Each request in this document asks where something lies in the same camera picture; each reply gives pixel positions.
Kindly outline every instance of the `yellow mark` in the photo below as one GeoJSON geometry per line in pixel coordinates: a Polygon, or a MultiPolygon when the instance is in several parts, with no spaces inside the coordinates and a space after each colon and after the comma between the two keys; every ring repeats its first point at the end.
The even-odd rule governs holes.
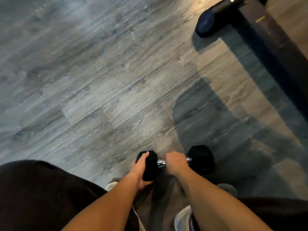
{"type": "Polygon", "coordinates": [[[265,18],[265,15],[264,16],[262,16],[261,18],[259,18],[257,21],[256,21],[256,23],[257,22],[260,22],[262,19],[264,19],[265,18]]]}

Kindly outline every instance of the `person's right hand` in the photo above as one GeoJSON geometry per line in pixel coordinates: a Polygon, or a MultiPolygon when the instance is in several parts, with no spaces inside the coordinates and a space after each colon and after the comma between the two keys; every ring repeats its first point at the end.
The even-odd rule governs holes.
{"type": "Polygon", "coordinates": [[[187,165],[186,156],[182,153],[173,151],[166,154],[167,171],[170,174],[176,175],[178,172],[186,169],[187,165]]]}

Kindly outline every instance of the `forearm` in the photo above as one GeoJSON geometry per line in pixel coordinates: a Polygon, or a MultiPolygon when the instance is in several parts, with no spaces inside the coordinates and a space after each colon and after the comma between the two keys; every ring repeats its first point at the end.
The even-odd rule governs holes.
{"type": "Polygon", "coordinates": [[[137,193],[138,178],[127,174],[111,191],[82,210],[63,231],[124,230],[137,193]]]}
{"type": "Polygon", "coordinates": [[[201,230],[270,230],[248,207],[189,167],[175,176],[188,196],[201,230]]]}

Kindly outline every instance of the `black dumbbell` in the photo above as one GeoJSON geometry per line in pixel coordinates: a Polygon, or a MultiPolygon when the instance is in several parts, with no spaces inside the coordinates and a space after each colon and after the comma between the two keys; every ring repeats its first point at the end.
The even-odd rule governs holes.
{"type": "MultiPolygon", "coordinates": [[[[137,156],[136,162],[146,152],[141,151],[137,156]]],[[[166,162],[164,160],[158,160],[157,154],[154,151],[148,152],[149,156],[145,160],[145,171],[142,179],[144,181],[153,181],[160,174],[159,168],[164,167],[166,162]]],[[[213,154],[205,145],[191,147],[186,160],[191,169],[201,175],[211,173],[215,167],[213,154]]]]}

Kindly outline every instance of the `dumbbell handle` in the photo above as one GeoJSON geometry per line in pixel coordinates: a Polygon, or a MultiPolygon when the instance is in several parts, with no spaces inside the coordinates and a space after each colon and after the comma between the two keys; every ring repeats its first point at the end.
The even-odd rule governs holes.
{"type": "MultiPolygon", "coordinates": [[[[190,164],[192,163],[193,160],[192,160],[191,158],[187,157],[187,158],[186,158],[186,161],[187,161],[187,164],[190,165],[190,164]]],[[[159,159],[159,160],[157,161],[157,165],[158,165],[159,168],[165,167],[165,166],[166,166],[166,161],[165,161],[165,160],[162,160],[162,159],[159,159]]]]}

